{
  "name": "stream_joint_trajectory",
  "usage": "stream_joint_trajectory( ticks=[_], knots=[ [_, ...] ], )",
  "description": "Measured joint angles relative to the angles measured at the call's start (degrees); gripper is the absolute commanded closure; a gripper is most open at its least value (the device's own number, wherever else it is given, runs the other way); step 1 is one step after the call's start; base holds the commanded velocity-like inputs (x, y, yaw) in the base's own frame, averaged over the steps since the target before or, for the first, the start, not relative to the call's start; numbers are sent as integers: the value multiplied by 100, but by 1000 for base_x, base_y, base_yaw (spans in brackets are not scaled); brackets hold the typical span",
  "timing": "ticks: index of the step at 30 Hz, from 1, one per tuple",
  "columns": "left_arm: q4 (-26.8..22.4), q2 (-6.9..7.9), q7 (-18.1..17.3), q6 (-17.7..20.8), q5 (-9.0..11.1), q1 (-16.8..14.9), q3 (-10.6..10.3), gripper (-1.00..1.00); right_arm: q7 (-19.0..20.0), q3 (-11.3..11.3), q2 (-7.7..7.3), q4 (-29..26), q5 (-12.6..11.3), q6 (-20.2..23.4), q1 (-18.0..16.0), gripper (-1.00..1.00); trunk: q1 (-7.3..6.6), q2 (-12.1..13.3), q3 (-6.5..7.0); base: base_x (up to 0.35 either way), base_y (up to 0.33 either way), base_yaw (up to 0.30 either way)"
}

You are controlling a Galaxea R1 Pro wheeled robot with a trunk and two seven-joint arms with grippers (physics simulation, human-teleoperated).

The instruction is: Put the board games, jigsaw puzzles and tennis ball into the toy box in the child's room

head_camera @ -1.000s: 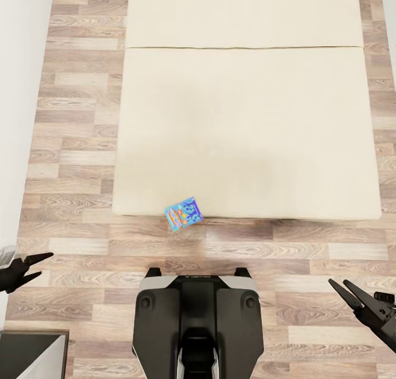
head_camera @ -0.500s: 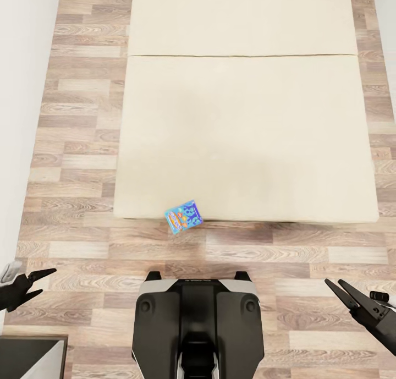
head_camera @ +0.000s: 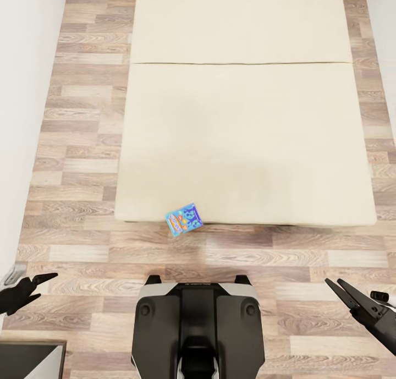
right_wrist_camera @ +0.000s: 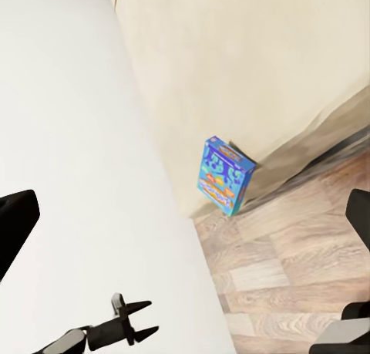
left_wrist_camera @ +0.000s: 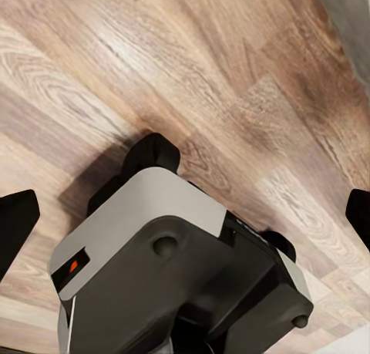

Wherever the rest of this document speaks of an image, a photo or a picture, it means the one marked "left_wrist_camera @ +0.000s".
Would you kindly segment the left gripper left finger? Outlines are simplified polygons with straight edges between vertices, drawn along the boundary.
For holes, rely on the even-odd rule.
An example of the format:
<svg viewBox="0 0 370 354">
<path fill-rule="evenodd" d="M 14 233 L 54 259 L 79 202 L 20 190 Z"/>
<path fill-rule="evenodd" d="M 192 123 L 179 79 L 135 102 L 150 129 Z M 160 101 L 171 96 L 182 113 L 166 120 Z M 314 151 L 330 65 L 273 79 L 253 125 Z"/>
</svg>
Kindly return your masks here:
<svg viewBox="0 0 370 354">
<path fill-rule="evenodd" d="M 39 218 L 39 202 L 32 189 L 0 197 L 0 280 L 5 277 Z"/>
</svg>

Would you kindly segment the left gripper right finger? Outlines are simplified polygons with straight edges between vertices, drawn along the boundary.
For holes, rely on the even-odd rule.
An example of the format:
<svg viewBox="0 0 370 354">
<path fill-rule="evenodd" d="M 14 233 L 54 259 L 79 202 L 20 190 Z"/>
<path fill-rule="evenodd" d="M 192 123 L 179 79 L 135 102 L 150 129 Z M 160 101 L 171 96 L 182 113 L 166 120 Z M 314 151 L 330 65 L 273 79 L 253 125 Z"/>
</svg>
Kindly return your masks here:
<svg viewBox="0 0 370 354">
<path fill-rule="evenodd" d="M 345 215 L 370 251 L 370 192 L 352 189 Z"/>
</svg>

